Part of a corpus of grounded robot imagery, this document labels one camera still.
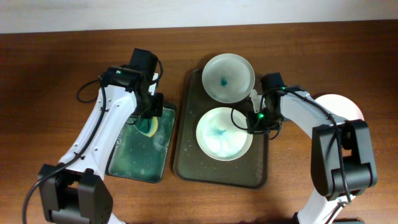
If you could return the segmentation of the green yellow sponge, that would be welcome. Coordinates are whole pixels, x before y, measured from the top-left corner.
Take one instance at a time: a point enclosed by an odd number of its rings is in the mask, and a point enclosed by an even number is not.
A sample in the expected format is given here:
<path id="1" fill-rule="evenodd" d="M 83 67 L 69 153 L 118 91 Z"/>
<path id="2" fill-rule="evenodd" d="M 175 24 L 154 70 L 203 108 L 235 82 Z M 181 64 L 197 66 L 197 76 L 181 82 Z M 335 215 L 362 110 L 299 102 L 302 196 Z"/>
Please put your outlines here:
<path id="1" fill-rule="evenodd" d="M 157 117 L 152 117 L 148 119 L 139 119 L 135 124 L 134 127 L 144 136 L 152 137 L 159 126 L 159 122 Z"/>

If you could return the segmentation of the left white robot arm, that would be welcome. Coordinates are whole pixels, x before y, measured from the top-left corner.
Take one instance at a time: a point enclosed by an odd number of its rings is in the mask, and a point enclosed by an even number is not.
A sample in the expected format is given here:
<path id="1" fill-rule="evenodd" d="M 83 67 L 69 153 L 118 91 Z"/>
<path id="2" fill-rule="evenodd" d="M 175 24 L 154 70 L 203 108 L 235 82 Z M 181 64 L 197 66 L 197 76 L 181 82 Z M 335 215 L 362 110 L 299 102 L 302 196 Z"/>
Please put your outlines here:
<path id="1" fill-rule="evenodd" d="M 109 67 L 99 77 L 95 106 L 58 164 L 43 165 L 36 187 L 50 223 L 120 223 L 104 177 L 114 145 L 128 119 L 162 114 L 156 92 L 162 72 L 137 66 Z"/>

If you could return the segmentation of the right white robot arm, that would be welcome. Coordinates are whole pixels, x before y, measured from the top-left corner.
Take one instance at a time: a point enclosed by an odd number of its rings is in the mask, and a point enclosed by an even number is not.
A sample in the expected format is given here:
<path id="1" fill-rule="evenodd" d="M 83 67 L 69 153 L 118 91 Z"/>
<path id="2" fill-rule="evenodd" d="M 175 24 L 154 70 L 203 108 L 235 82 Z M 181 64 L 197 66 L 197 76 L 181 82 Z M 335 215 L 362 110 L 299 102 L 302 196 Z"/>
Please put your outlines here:
<path id="1" fill-rule="evenodd" d="M 273 87 L 259 95 L 252 90 L 250 134 L 279 130 L 295 123 L 312 140 L 310 173 L 314 190 L 293 223 L 333 223 L 352 200 L 377 183 L 377 169 L 368 124 L 333 114 L 303 89 Z"/>

